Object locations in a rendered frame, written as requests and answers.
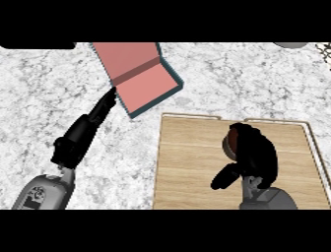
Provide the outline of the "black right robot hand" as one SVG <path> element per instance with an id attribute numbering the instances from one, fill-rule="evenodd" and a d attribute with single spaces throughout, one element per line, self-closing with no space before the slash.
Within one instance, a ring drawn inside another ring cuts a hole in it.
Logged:
<path id="1" fill-rule="evenodd" d="M 237 160 L 230 163 L 215 176 L 210 188 L 225 189 L 238 177 L 255 176 L 262 178 L 261 189 L 268 189 L 278 177 L 278 155 L 273 142 L 261 130 L 249 124 L 234 123 L 230 130 L 236 128 L 237 138 Z"/>

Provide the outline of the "wooden tray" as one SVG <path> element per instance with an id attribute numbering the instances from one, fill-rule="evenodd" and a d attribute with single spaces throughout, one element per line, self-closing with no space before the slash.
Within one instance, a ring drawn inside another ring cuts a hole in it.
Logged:
<path id="1" fill-rule="evenodd" d="M 284 189 L 302 210 L 331 209 L 331 182 L 310 123 L 247 118 L 275 145 Z M 224 190 L 212 180 L 231 163 L 222 139 L 233 124 L 212 115 L 167 112 L 161 115 L 153 208 L 236 209 L 243 200 L 241 183 Z"/>

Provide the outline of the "pink cardboard box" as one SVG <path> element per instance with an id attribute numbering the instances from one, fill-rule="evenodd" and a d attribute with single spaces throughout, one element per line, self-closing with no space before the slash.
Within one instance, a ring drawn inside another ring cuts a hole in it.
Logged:
<path id="1" fill-rule="evenodd" d="M 159 42 L 93 42 L 92 46 L 127 116 L 135 118 L 184 88 L 184 80 Z"/>

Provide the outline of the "grey round object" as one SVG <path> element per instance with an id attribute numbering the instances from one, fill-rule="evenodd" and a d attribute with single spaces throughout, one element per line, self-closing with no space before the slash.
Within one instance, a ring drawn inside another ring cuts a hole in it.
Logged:
<path id="1" fill-rule="evenodd" d="M 275 42 L 281 48 L 298 49 L 308 45 L 308 42 Z"/>

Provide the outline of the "black flat appliance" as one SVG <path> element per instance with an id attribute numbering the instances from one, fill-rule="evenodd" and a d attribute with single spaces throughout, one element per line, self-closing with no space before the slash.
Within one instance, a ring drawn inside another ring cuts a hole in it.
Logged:
<path id="1" fill-rule="evenodd" d="M 76 42 L 0 42 L 8 49 L 74 49 Z"/>

